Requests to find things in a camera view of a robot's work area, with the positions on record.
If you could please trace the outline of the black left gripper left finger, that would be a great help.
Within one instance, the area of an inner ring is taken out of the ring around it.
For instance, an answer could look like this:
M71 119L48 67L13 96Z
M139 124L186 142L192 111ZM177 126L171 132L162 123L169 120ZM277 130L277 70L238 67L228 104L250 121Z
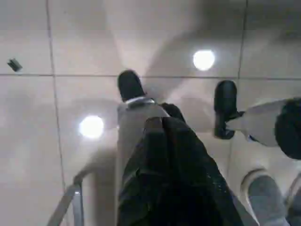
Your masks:
M160 225L165 192L165 131L162 118L143 123L138 141L124 157L118 191L118 225Z

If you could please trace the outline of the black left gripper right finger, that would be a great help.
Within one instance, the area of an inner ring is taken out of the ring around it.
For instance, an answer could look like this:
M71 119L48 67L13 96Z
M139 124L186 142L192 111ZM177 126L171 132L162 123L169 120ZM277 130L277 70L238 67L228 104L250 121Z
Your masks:
M230 190L203 142L183 121L162 119L169 186L158 204L159 226L236 226Z

